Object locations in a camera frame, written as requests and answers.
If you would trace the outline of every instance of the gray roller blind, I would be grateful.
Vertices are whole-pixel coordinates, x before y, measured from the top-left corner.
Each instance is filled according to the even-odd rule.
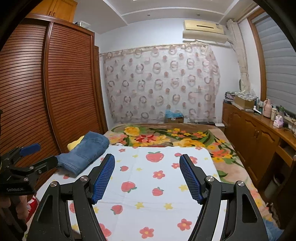
[[[296,52],[267,14],[254,18],[264,53],[267,98],[296,113]]]

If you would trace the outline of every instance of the hand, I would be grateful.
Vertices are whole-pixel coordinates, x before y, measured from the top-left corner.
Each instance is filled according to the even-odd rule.
[[[9,208],[11,205],[8,196],[0,196],[0,208]],[[20,196],[20,203],[15,208],[18,219],[26,219],[29,215],[27,209],[27,196]]]

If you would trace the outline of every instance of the white ceiling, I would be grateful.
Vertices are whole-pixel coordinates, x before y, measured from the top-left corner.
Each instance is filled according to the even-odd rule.
[[[252,0],[78,0],[74,21],[85,21],[99,34],[130,23],[159,18],[188,18],[225,24]]]

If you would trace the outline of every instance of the white strawberry-print sheet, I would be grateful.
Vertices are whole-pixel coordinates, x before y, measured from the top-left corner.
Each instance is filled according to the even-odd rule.
[[[37,192],[41,200],[50,182],[74,182],[101,163],[106,154],[115,157],[115,168],[103,199],[93,206],[108,241],[187,241],[201,210],[192,199],[179,167],[179,156],[188,154],[206,175],[219,179],[204,148],[109,146],[78,177],[60,169]],[[219,241],[227,201],[221,202],[213,241]],[[75,207],[69,201],[72,229],[79,234]]]

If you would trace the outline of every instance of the wooden window frame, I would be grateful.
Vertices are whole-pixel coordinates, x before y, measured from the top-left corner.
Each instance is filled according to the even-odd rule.
[[[255,44],[257,48],[257,53],[258,53],[258,59],[259,59],[259,67],[260,67],[260,79],[261,79],[261,88],[260,88],[260,99],[262,101],[266,100],[266,69],[265,69],[265,60],[264,60],[264,54],[263,54],[263,49],[262,49],[262,44],[260,41],[260,37],[257,31],[257,28],[255,24],[252,22],[252,20],[256,17],[258,17],[260,14],[264,13],[263,8],[258,8],[255,12],[253,12],[250,16],[247,17],[247,20],[250,24],[254,39],[255,39]]]

